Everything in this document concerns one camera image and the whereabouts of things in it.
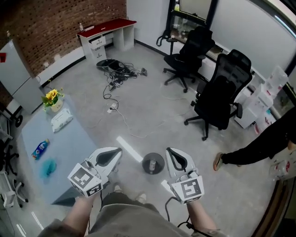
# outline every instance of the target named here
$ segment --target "refrigerator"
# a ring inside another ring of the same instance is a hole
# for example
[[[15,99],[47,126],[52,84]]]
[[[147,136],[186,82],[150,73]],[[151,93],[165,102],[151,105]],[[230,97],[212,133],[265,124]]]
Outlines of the refrigerator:
[[[10,40],[0,53],[6,53],[6,61],[0,63],[0,81],[13,98],[29,114],[41,104],[40,84],[30,71],[16,42]]]

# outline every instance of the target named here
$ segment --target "person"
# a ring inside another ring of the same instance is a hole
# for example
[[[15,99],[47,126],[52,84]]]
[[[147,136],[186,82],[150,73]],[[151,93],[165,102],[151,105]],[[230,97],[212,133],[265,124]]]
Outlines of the person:
[[[247,147],[232,153],[218,153],[213,168],[218,171],[223,164],[238,166],[253,164],[287,148],[296,149],[296,107],[290,109],[275,123],[266,128]]]
[[[84,236],[96,195],[79,197],[63,221],[55,220],[38,237]],[[187,204],[191,222],[195,229],[213,237],[225,237],[214,221],[196,200]],[[96,223],[88,237],[188,237],[189,235],[166,221],[152,204],[146,204],[146,195],[141,193],[136,200],[123,194],[118,184],[114,192],[107,195]]]

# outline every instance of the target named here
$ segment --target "white desk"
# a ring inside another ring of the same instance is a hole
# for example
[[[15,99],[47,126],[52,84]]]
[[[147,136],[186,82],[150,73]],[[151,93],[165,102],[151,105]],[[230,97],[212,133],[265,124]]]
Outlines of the white desk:
[[[77,33],[86,59],[94,64],[107,59],[105,46],[114,43],[120,51],[134,47],[134,25],[136,21],[116,19],[96,25],[89,31]]]

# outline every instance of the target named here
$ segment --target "foot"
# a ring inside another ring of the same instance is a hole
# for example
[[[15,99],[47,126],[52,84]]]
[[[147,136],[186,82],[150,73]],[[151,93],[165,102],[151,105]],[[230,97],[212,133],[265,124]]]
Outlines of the foot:
[[[115,193],[122,193],[122,189],[119,186],[119,183],[115,183],[114,184],[114,191],[113,192],[115,192]]]
[[[145,204],[146,201],[147,201],[147,197],[146,197],[146,194],[143,192],[143,193],[140,193],[137,197],[136,197],[136,201],[142,203],[142,204]]]
[[[215,171],[218,171],[220,169],[220,167],[223,165],[223,161],[222,161],[222,155],[223,153],[218,153],[214,162],[213,162],[213,168]]]

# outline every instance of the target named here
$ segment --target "flower pot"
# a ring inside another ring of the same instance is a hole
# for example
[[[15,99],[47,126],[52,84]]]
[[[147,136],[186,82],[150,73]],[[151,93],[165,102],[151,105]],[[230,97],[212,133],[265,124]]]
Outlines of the flower pot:
[[[51,108],[52,112],[56,113],[62,108],[62,106],[63,106],[63,101],[59,98],[57,100],[57,102],[53,106],[51,106],[50,108]]]

